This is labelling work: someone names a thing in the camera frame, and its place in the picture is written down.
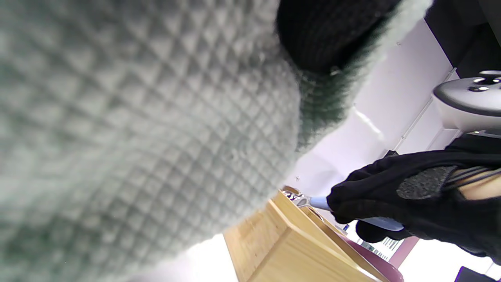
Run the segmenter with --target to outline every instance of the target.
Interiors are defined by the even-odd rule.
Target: light blue handle
[[[323,209],[326,211],[330,211],[329,205],[327,204],[326,197],[312,197],[310,198],[310,205],[314,208]],[[386,217],[371,217],[360,219],[372,225],[376,225],[377,227],[381,227],[390,231],[400,231],[403,230],[404,227],[399,222]]]

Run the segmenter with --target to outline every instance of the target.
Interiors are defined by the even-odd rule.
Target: pink surface
[[[361,256],[363,256],[370,264],[372,264],[382,275],[384,275],[390,282],[403,282],[404,277],[398,271],[396,267],[391,265],[389,262],[378,257],[373,252],[367,250],[366,248],[360,246],[359,244],[351,241],[350,239],[341,236],[352,248],[357,251]]]

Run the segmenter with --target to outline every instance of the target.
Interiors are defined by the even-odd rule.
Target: gloved hand
[[[415,235],[454,243],[501,262],[501,199],[468,201],[458,190],[443,186],[455,168],[488,166],[500,159],[501,155],[445,151],[387,157],[352,172],[332,188],[327,201],[340,223],[388,217],[405,227],[391,232],[359,221],[357,233],[367,242]]]

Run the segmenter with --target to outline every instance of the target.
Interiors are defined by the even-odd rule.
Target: wooden surface
[[[337,259],[336,252],[301,230],[291,228],[285,236],[280,241],[282,246],[275,249],[273,258],[263,266],[255,282],[377,281],[375,277]]]
[[[277,211],[268,204],[264,211],[224,234],[240,282],[251,281],[259,272],[259,265],[287,228]]]
[[[375,267],[372,266],[364,257],[362,257],[354,248],[343,240],[340,236],[344,236],[338,229],[329,221],[319,217],[316,213],[312,212],[311,208],[302,208],[302,211],[308,216],[343,252],[349,256],[354,262],[369,272],[371,275],[377,277],[383,282],[389,282]]]
[[[321,222],[280,193],[263,211],[228,230],[224,238],[239,282],[386,282],[359,265],[367,261],[356,252],[352,257],[354,250],[340,246],[347,244],[331,239],[315,220]]]

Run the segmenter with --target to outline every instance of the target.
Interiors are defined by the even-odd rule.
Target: gray fabric patch
[[[397,189],[403,199],[423,200],[435,197],[442,189],[449,175],[456,169],[453,167],[436,167],[424,170],[405,179]]]

